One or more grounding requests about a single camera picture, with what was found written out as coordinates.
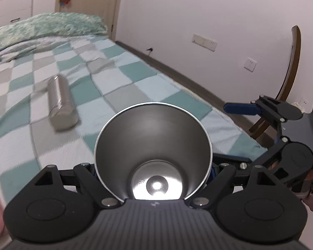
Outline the blue cartoon steel cup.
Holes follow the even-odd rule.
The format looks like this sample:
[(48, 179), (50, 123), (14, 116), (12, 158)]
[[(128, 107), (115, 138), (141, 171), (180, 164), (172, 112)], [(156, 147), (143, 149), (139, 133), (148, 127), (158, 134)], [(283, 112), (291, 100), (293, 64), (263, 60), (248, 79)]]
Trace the blue cartoon steel cup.
[(212, 167), (202, 123), (168, 103), (140, 103), (115, 114), (101, 129), (94, 155), (99, 180), (119, 201), (188, 200)]

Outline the wooden chair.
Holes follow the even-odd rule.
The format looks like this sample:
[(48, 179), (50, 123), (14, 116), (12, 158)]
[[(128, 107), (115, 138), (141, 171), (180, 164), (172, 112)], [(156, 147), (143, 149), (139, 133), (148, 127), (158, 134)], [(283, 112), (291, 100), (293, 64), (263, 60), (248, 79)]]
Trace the wooden chair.
[[(291, 56), (289, 60), (289, 65), (287, 73), (285, 75), (283, 84), (277, 94), (276, 99), (281, 101), (286, 101), (297, 75), (297, 70), (300, 61), (300, 52), (301, 52), (301, 32), (297, 25), (293, 26), (292, 29), (292, 49)], [(257, 139), (262, 135), (265, 130), (269, 127), (268, 122), (265, 119), (260, 118), (250, 129), (249, 133), (253, 139)]]

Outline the silver steel bottle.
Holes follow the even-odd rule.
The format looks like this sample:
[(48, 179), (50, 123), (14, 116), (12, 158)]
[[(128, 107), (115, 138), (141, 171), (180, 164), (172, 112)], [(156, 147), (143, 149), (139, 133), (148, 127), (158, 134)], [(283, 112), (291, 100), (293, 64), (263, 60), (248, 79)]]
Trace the silver steel bottle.
[(55, 75), (47, 84), (49, 120), (55, 131), (66, 131), (75, 127), (79, 115), (72, 98), (68, 80), (63, 75)]

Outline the checkered teal bed blanket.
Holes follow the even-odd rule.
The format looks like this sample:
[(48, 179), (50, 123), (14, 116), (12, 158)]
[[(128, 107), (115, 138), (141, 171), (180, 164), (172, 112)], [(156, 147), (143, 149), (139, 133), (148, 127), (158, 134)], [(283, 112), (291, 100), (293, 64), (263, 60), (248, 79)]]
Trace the checkered teal bed blanket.
[[(57, 133), (46, 84), (69, 82), (80, 121)], [(0, 202), (6, 205), (46, 165), (94, 162), (105, 123), (143, 102), (179, 106), (201, 121), (216, 153), (255, 160), (265, 149), (231, 118), (113, 41), (98, 36), (45, 37), (0, 51)]]

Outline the green floral quilt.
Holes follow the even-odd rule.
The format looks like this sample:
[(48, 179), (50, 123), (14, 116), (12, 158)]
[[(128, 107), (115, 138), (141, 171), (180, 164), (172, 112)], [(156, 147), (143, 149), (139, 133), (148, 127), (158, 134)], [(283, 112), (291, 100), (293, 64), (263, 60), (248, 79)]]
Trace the green floral quilt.
[(42, 37), (106, 36), (108, 27), (100, 16), (74, 12), (42, 13), (0, 27), (0, 51), (23, 41)]

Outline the white wall socket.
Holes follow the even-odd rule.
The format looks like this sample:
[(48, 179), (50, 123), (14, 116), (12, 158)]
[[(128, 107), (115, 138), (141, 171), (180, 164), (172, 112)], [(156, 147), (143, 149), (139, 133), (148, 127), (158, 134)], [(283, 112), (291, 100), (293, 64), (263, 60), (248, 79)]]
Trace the white wall socket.
[(257, 65), (256, 61), (252, 60), (251, 58), (248, 58), (244, 63), (244, 68), (250, 72), (253, 72), (256, 65)]

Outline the white wall switch plate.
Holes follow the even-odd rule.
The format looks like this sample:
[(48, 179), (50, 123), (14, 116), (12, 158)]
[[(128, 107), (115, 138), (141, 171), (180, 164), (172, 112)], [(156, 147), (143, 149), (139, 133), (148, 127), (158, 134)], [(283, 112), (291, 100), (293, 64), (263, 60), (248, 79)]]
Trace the white wall switch plate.
[(192, 42), (194, 44), (197, 44), (203, 48), (209, 49), (210, 51), (214, 52), (217, 46), (217, 42), (213, 40), (209, 40), (208, 38), (205, 38), (203, 36), (200, 36), (198, 34), (193, 34)]

